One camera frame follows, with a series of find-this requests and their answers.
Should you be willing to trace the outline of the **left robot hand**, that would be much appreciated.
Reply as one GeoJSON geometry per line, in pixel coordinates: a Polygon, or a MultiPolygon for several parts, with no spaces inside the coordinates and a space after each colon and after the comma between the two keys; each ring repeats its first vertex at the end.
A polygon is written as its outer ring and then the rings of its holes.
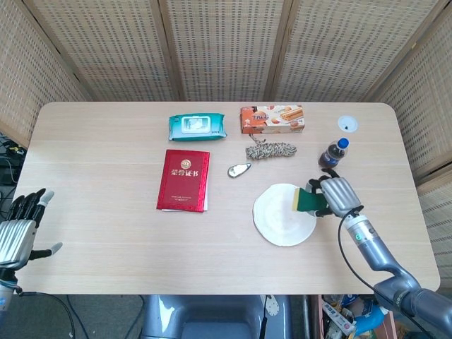
{"type": "Polygon", "coordinates": [[[16,198],[1,222],[1,268],[17,271],[28,261],[47,258],[62,248],[61,242],[45,250],[34,250],[37,229],[54,192],[46,189],[16,198]]]}

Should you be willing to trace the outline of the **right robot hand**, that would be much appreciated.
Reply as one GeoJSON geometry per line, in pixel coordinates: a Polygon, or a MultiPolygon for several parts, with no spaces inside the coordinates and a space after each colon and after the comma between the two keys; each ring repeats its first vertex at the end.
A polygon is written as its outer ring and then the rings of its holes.
{"type": "Polygon", "coordinates": [[[310,179],[306,189],[313,194],[321,194],[325,203],[317,203],[310,215],[322,218],[327,215],[335,215],[339,218],[348,213],[358,213],[364,206],[350,183],[340,176],[334,169],[322,168],[325,173],[318,179],[310,179]]]}

